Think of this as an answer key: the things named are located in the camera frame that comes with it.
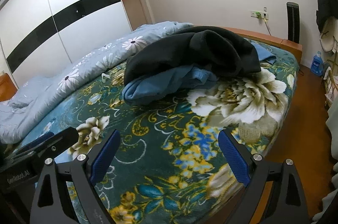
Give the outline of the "black and white fleece jacket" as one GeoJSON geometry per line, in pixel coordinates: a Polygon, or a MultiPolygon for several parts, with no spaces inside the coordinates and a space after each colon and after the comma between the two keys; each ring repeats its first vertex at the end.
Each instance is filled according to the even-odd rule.
{"type": "Polygon", "coordinates": [[[208,70],[220,80],[261,71],[258,53],[249,41],[220,27],[195,26],[153,42],[131,56],[124,84],[183,66],[208,70]]]}

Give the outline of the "light blue floral quilt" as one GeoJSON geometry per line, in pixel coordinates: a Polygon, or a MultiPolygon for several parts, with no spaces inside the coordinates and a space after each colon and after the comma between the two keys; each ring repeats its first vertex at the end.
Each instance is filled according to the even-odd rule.
{"type": "Polygon", "coordinates": [[[1,102],[1,143],[20,142],[52,109],[81,86],[151,43],[189,27],[192,27],[191,23],[170,21],[145,24],[92,50],[53,77],[29,79],[15,96],[1,102]]]}

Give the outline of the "white plastic clip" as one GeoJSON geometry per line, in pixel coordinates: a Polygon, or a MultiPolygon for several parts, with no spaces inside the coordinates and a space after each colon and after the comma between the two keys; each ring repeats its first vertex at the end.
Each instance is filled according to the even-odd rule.
{"type": "Polygon", "coordinates": [[[106,74],[106,73],[102,73],[101,74],[101,81],[102,83],[106,83],[107,81],[109,81],[111,79],[110,74],[106,74]]]}

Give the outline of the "blue fleece garment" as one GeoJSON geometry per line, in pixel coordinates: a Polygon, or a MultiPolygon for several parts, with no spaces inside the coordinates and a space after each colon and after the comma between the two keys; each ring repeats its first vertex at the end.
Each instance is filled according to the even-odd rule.
{"type": "MultiPolygon", "coordinates": [[[[253,45],[258,53],[259,63],[275,61],[275,56],[260,45],[253,45]]],[[[155,100],[175,93],[180,88],[210,88],[220,80],[212,72],[193,66],[172,68],[159,74],[141,77],[124,84],[122,96],[125,103],[147,105],[155,100]]]]}

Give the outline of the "floral green bed blanket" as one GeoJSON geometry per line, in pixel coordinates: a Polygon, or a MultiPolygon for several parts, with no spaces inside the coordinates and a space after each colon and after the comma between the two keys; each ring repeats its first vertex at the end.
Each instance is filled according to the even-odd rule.
{"type": "Polygon", "coordinates": [[[85,138],[61,154],[72,160],[118,130],[120,147],[95,187],[116,223],[202,223],[241,189],[219,146],[230,128],[253,154],[272,147],[288,113],[299,66],[288,51],[265,45],[276,60],[258,74],[179,90],[146,106],[123,101],[125,63],[63,100],[23,140],[78,128],[85,138]]]}

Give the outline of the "white and black wardrobe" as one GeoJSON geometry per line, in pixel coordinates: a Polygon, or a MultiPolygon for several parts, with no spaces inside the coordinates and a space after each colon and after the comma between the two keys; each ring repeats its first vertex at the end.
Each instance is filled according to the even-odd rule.
{"type": "Polygon", "coordinates": [[[1,0],[1,68],[22,86],[131,30],[122,0],[1,0]]]}

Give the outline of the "blue detergent bottle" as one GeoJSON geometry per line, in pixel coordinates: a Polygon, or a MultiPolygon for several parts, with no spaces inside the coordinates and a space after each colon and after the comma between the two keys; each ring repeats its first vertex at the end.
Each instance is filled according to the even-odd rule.
{"type": "Polygon", "coordinates": [[[310,71],[317,76],[323,75],[323,60],[320,51],[317,51],[317,54],[313,57],[310,71]]]}

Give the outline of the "brown wooden door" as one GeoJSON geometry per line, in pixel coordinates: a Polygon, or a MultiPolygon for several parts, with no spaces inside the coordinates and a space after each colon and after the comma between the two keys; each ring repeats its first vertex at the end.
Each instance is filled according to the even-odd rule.
{"type": "Polygon", "coordinates": [[[147,23],[141,0],[122,0],[133,30],[147,23]]]}

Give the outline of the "black tower fan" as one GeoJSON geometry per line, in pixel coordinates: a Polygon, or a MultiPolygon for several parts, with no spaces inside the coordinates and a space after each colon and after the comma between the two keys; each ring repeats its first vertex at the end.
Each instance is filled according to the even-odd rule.
{"type": "Polygon", "coordinates": [[[299,44],[300,42],[300,9],[294,2],[286,3],[288,21],[288,40],[299,44]]]}

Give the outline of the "dark hanging coat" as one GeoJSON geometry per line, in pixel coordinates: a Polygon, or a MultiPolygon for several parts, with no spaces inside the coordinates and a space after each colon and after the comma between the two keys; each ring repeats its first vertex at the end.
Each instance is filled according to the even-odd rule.
{"type": "Polygon", "coordinates": [[[316,23],[320,32],[330,17],[337,19],[337,0],[317,0],[316,23]]]}

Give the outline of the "wooden bed frame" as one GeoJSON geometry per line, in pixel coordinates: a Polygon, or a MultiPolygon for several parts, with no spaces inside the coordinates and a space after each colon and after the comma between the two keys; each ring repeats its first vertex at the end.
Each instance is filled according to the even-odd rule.
{"type": "Polygon", "coordinates": [[[254,41],[266,43],[268,45],[272,45],[283,49],[285,51],[290,52],[294,55],[295,59],[297,60],[298,64],[301,62],[301,57],[303,54],[303,47],[302,45],[295,43],[293,41],[289,41],[287,39],[282,39],[262,33],[257,33],[254,31],[242,30],[242,29],[235,29],[230,27],[223,27],[223,29],[227,29],[235,34],[240,35],[243,38],[249,38],[254,41]]]}

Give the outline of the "wall power socket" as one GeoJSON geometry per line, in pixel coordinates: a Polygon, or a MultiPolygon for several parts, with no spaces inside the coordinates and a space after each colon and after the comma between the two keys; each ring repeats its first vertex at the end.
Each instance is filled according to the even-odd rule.
{"type": "Polygon", "coordinates": [[[250,16],[252,18],[263,19],[263,20],[269,19],[269,15],[265,11],[250,11],[250,16]]]}

